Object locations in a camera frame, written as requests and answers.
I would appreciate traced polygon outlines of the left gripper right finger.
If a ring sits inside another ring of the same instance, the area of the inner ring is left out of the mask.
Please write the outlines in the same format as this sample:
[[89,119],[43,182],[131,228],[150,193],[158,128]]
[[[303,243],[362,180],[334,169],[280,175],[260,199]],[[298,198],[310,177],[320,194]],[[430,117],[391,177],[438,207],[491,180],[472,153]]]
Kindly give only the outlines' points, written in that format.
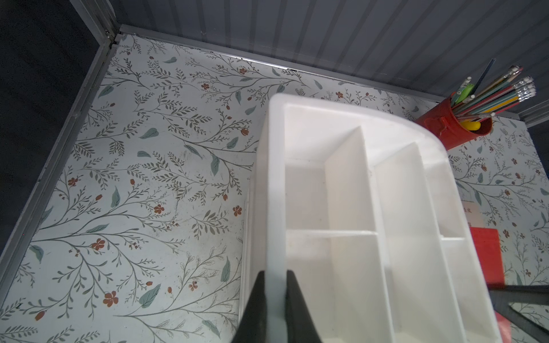
[[285,321],[289,343],[321,343],[295,273],[287,270]]

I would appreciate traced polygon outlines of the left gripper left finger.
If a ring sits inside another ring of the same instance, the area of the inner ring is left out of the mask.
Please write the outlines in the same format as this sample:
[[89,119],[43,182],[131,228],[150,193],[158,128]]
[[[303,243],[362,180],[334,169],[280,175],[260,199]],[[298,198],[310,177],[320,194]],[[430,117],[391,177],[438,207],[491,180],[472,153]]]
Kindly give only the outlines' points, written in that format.
[[258,273],[242,320],[232,343],[265,343],[267,339],[267,300],[264,271]]

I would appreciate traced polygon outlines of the white plastic drawer organizer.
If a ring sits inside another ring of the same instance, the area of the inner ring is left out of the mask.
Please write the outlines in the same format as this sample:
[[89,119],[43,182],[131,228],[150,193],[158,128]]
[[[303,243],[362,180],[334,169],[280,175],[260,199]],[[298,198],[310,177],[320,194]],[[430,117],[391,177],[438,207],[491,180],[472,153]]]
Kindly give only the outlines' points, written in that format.
[[447,152],[382,111],[271,98],[250,177],[239,322],[264,271],[287,342],[287,270],[322,342],[500,342]]

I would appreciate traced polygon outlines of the red postcard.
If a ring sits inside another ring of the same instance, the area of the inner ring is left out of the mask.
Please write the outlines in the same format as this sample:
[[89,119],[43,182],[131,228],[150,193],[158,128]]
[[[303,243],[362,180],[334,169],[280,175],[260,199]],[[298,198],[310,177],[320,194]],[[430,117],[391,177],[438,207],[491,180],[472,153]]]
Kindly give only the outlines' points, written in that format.
[[496,229],[471,227],[470,233],[488,287],[503,288],[506,285],[500,238]]

